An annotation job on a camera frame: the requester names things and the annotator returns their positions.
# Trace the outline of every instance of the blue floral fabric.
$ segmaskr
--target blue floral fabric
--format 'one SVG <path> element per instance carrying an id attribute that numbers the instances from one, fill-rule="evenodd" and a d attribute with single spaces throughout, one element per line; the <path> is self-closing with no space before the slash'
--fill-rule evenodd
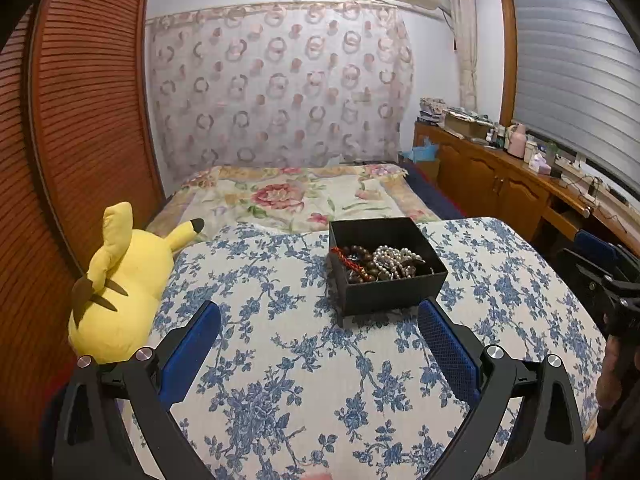
<path id="1" fill-rule="evenodd" d="M 496 219 L 422 224 L 449 269 L 438 301 L 454 322 L 514 358 L 555 353 L 570 374 L 583 426 L 596 411 L 604 341 L 546 262 Z M 336 324 L 327 232 L 266 234 L 226 227 L 178 257 L 150 344 L 185 325 L 203 300 L 222 337 L 172 414 L 220 480 L 422 478 L 468 406 L 455 397 L 417 331 L 415 309 Z M 479 473 L 495 469 L 512 400 Z M 130 437 L 158 475 L 140 429 Z"/>

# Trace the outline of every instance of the cardboard box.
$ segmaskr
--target cardboard box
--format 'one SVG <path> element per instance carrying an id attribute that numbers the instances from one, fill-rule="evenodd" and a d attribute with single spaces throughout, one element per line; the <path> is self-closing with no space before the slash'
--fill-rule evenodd
<path id="1" fill-rule="evenodd" d="M 440 171 L 439 158 L 436 158 L 435 160 L 419 160 L 415 165 L 429 180 L 432 182 L 438 181 L 438 172 Z"/>
<path id="2" fill-rule="evenodd" d="M 362 246 L 371 253 L 380 245 L 407 248 L 420 254 L 425 264 L 416 266 L 414 278 L 386 282 L 348 283 L 347 269 L 331 248 Z M 418 305 L 427 298 L 436 298 L 449 271 L 431 247 L 418 226 L 410 218 L 372 218 L 338 220 L 329 224 L 329 260 L 338 289 L 338 324 L 342 318 L 357 314 L 372 314 L 396 308 Z"/>
<path id="3" fill-rule="evenodd" d="M 484 139 L 490 129 L 490 126 L 483 126 L 482 124 L 463 121 L 451 114 L 446 115 L 444 125 L 446 128 L 450 128 L 454 132 L 462 134 L 465 137 L 477 137 L 479 139 Z"/>

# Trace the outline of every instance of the bed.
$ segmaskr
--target bed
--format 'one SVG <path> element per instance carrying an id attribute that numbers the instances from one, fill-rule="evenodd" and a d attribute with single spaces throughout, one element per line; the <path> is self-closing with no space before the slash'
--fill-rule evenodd
<path id="1" fill-rule="evenodd" d="M 585 428 L 605 342 L 566 285 L 499 220 L 418 225 L 449 269 L 438 302 L 451 319 L 514 358 L 559 355 Z M 324 230 L 276 234 L 239 222 L 177 258 L 149 344 L 185 325 L 203 300 L 220 306 L 222 335 L 172 407 L 219 480 L 298 480 L 327 469 L 336 480 L 422 478 L 468 411 L 417 332 L 415 310 L 338 327 L 327 250 Z M 497 465 L 517 409 L 513 399 L 480 473 Z M 129 435 L 158 476 L 134 419 Z"/>
<path id="2" fill-rule="evenodd" d="M 198 241 L 250 222 L 270 232 L 324 231 L 331 220 L 409 216 L 439 220 L 395 164 L 327 168 L 214 166 L 189 179 L 148 226 L 166 236 L 180 222 L 203 218 Z"/>

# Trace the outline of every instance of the window blind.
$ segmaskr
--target window blind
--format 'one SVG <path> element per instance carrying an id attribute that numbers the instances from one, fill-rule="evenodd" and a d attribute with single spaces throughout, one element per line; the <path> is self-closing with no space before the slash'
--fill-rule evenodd
<path id="1" fill-rule="evenodd" d="M 513 0 L 513 119 L 640 192 L 640 54 L 606 0 Z"/>

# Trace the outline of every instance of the open box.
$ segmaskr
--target open box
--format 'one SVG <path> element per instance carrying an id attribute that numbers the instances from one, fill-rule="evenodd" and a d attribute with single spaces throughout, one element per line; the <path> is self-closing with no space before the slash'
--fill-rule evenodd
<path id="1" fill-rule="evenodd" d="M 347 272 L 332 247 L 358 245 L 371 253 L 380 245 L 407 248 L 425 264 L 416 266 L 414 278 L 386 282 L 348 283 Z M 338 321 L 343 317 L 407 308 L 428 297 L 436 298 L 449 271 L 410 218 L 339 220 L 329 224 L 329 258 L 338 288 Z"/>

